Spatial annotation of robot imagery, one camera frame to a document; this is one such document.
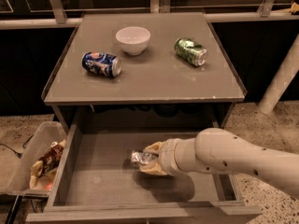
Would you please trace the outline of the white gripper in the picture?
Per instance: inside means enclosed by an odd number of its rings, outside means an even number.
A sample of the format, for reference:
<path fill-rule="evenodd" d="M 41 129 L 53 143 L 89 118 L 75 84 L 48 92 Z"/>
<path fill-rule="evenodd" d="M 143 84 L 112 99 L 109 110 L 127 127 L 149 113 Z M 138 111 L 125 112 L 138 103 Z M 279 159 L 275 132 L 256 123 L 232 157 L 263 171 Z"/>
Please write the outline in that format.
<path fill-rule="evenodd" d="M 143 149 L 144 153 L 159 155 L 158 163 L 141 165 L 139 170 L 148 175 L 182 175 L 197 172 L 195 139 L 168 139 L 155 142 Z"/>

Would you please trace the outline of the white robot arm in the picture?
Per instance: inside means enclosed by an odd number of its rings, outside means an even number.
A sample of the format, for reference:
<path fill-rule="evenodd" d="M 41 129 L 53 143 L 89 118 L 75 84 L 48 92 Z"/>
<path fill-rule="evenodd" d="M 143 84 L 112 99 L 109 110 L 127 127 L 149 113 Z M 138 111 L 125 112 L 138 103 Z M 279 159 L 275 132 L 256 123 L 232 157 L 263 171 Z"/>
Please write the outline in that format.
<path fill-rule="evenodd" d="M 299 155 L 259 147 L 220 128 L 191 139 L 168 139 L 143 149 L 154 156 L 139 170 L 149 175 L 246 174 L 299 199 Z"/>

